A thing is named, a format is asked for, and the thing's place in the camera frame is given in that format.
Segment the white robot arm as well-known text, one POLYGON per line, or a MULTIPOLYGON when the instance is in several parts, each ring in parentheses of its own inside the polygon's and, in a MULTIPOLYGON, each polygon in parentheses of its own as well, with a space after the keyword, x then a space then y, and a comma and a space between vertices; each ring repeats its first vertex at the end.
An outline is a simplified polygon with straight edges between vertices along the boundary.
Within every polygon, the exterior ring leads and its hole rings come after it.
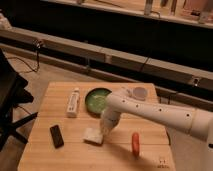
POLYGON ((122 113, 143 117, 203 141, 213 141, 213 112, 136 100, 127 89, 113 91, 106 97, 100 121, 103 135, 118 125, 122 113))

